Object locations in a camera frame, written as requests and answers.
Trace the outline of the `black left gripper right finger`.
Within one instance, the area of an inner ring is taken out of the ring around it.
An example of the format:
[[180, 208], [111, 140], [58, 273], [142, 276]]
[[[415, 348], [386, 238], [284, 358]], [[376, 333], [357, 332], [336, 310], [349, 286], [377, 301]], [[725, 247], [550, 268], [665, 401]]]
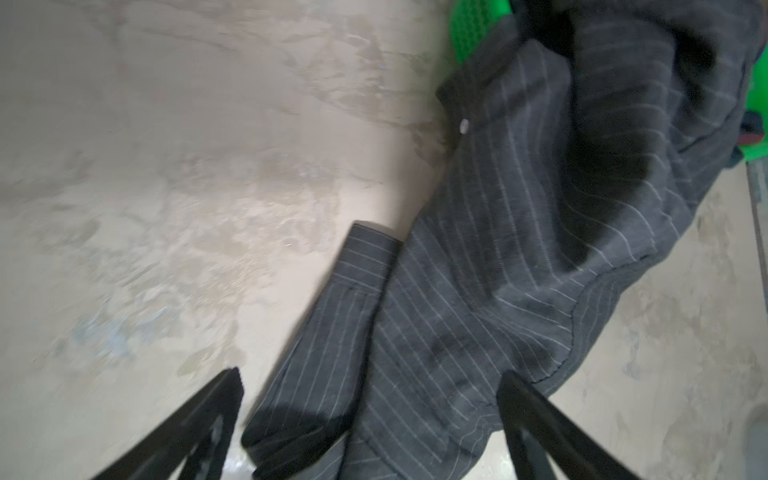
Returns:
[[557, 466], [569, 479], [638, 480], [515, 372], [502, 375], [497, 403], [519, 479], [554, 479]]

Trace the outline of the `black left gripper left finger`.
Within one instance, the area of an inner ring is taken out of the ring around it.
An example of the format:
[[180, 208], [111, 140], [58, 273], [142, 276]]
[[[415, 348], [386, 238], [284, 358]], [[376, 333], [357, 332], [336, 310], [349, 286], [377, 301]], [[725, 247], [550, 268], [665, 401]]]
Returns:
[[222, 370], [96, 477], [219, 479], [243, 394], [240, 370]]

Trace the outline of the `grey pinstriped long sleeve shirt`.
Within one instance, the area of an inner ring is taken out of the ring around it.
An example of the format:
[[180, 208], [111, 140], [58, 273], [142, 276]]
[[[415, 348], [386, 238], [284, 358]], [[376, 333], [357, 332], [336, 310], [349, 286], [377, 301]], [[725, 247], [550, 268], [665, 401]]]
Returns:
[[445, 177], [405, 241], [349, 231], [242, 444], [257, 479], [460, 479], [517, 373], [580, 366], [736, 146], [758, 1], [516, 1], [440, 87]]

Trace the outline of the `green plastic basket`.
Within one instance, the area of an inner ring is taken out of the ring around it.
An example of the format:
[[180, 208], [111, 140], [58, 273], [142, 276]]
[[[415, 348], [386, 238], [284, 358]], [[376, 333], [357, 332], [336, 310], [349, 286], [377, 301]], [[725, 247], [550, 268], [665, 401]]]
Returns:
[[[523, 2], [507, 0], [456, 1], [449, 19], [450, 41], [459, 63], [465, 62], [503, 17], [518, 14]], [[767, 159], [767, 34], [753, 62], [746, 95], [746, 110], [737, 141], [737, 160]]]

